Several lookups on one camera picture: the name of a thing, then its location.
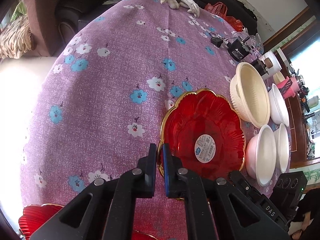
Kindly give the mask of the white foam bowl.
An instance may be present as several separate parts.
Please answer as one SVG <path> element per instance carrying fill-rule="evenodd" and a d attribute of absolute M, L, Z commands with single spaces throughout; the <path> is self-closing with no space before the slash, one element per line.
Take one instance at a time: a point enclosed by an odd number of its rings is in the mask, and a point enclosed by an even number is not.
<path fill-rule="evenodd" d="M 277 150 L 276 168 L 279 169 L 281 173 L 285 173 L 289 163 L 290 145 L 287 129 L 283 123 L 274 131 L 274 138 L 276 140 Z"/>
<path fill-rule="evenodd" d="M 245 154 L 246 171 L 256 179 L 260 187 L 266 186 L 273 177 L 276 166 L 277 147 L 270 126 L 264 125 L 247 144 Z"/>
<path fill-rule="evenodd" d="M 272 121 L 277 125 L 284 124 L 286 127 L 289 127 L 290 120 L 285 100 L 274 83 L 268 91 L 268 97 L 270 101 L 270 117 Z"/>

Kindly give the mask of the red glass plate with sticker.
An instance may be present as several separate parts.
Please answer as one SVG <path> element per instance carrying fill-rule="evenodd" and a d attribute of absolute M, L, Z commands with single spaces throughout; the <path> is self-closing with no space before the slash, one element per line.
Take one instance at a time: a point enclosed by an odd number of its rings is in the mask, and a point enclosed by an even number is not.
<path fill-rule="evenodd" d="M 215 180 L 245 165 L 246 139 L 229 101 L 208 88 L 183 93 L 165 114 L 160 128 L 157 166 L 163 176 L 164 144 L 183 167 Z"/>

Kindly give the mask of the large cream ribbed bowl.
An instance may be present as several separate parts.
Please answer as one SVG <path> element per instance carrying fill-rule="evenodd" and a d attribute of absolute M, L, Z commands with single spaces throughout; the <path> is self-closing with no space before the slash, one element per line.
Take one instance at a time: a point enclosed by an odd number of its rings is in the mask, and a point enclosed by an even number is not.
<path fill-rule="evenodd" d="M 265 83 L 258 71 L 249 63 L 242 62 L 229 85 L 229 93 L 238 116 L 262 128 L 270 119 L 270 100 Z"/>

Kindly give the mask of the pink bottle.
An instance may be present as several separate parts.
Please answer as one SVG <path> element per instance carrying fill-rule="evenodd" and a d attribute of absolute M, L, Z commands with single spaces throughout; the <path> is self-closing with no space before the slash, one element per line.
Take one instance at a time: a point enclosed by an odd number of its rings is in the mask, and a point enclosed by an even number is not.
<path fill-rule="evenodd" d="M 300 91 L 299 78 L 296 76 L 286 77 L 284 81 L 277 84 L 277 87 L 284 99 L 295 97 L 296 93 Z"/>

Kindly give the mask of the small cream cup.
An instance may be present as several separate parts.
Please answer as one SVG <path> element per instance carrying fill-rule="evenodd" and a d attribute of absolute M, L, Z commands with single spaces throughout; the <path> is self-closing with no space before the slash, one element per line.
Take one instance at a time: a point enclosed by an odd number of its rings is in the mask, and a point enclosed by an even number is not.
<path fill-rule="evenodd" d="M 281 72 L 276 72 L 274 75 L 273 75 L 273 81 L 274 83 L 277 85 L 281 82 L 283 82 L 285 80 L 285 77 L 283 76 L 283 74 Z"/>

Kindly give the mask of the white plastic jar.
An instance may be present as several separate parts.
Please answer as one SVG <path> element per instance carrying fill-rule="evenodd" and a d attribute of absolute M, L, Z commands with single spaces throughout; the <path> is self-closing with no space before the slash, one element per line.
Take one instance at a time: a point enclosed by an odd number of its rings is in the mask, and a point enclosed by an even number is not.
<path fill-rule="evenodd" d="M 274 74 L 281 71 L 282 69 L 278 59 L 271 50 L 259 57 L 259 60 L 266 65 L 266 74 L 262 75 L 263 80 L 272 77 Z"/>

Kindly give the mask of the small black motor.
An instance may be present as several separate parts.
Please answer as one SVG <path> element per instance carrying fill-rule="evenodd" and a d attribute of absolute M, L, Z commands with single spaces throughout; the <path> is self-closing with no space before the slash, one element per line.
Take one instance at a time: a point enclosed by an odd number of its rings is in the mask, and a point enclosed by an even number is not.
<path fill-rule="evenodd" d="M 251 65 L 258 71 L 260 76 L 263 76 L 268 73 L 266 64 L 260 59 L 256 59 L 251 62 Z"/>

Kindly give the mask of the small black power adapter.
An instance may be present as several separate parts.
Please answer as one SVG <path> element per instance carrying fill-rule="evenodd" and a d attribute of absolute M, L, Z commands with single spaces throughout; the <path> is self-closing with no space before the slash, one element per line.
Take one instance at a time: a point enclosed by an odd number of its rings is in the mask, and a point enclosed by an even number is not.
<path fill-rule="evenodd" d="M 210 42 L 217 48 L 220 48 L 223 44 L 223 39 L 219 37 L 211 37 Z"/>

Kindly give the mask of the large black motor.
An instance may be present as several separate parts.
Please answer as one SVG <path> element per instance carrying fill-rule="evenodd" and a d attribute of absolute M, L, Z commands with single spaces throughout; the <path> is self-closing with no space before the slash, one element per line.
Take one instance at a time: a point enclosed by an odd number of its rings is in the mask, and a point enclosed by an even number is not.
<path fill-rule="evenodd" d="M 227 43 L 227 51 L 229 55 L 237 62 L 242 61 L 251 53 L 251 48 L 247 44 L 248 40 L 249 37 L 246 37 L 245 39 L 237 37 L 232 43 Z"/>

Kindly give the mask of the clear plastic bag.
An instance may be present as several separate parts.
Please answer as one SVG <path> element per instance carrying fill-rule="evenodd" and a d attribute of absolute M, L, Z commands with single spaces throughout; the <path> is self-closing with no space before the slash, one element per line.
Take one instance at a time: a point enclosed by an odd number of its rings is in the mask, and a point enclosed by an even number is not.
<path fill-rule="evenodd" d="M 261 37 L 258 33 L 255 35 L 250 35 L 247 28 L 242 31 L 233 31 L 232 37 L 241 38 L 243 41 L 246 40 L 246 44 L 253 50 L 257 55 L 263 55 L 264 47 Z"/>

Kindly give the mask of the white work glove right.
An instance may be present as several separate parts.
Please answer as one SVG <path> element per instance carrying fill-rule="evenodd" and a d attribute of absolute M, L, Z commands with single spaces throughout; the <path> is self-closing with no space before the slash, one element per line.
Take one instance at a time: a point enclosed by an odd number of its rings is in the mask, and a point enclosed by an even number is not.
<path fill-rule="evenodd" d="M 178 4 L 188 9 L 189 14 L 193 14 L 196 18 L 200 16 L 200 7 L 194 0 L 176 0 Z"/>

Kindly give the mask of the red plastic bag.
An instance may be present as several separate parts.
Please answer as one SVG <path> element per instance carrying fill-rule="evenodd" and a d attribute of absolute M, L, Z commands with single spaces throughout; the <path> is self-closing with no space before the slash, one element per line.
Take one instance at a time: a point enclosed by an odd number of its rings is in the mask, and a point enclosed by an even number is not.
<path fill-rule="evenodd" d="M 243 23 L 234 18 L 233 16 L 227 16 L 227 6 L 223 4 L 222 2 L 217 2 L 214 5 L 208 3 L 204 9 L 208 12 L 210 12 L 213 15 L 221 17 L 223 20 L 225 20 L 229 25 L 232 26 L 232 28 L 235 31 L 243 31 L 244 25 Z"/>

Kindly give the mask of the brown patterned blanket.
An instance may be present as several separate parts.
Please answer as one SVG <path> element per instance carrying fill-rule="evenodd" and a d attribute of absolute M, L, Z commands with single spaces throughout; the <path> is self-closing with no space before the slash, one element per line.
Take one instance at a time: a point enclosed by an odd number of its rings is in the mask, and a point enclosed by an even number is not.
<path fill-rule="evenodd" d="M 20 59 L 24 54 L 35 49 L 27 15 L 18 17 L 9 23 L 1 33 L 1 59 Z"/>

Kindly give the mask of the green cloth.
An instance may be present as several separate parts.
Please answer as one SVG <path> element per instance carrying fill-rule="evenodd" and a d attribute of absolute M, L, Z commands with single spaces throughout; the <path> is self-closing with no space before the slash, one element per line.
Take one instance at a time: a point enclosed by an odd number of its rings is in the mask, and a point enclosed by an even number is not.
<path fill-rule="evenodd" d="M 14 22 L 17 20 L 20 16 L 27 14 L 27 7 L 25 6 L 25 3 L 23 0 L 21 0 L 18 5 L 16 6 L 14 12 L 12 13 L 10 22 Z"/>

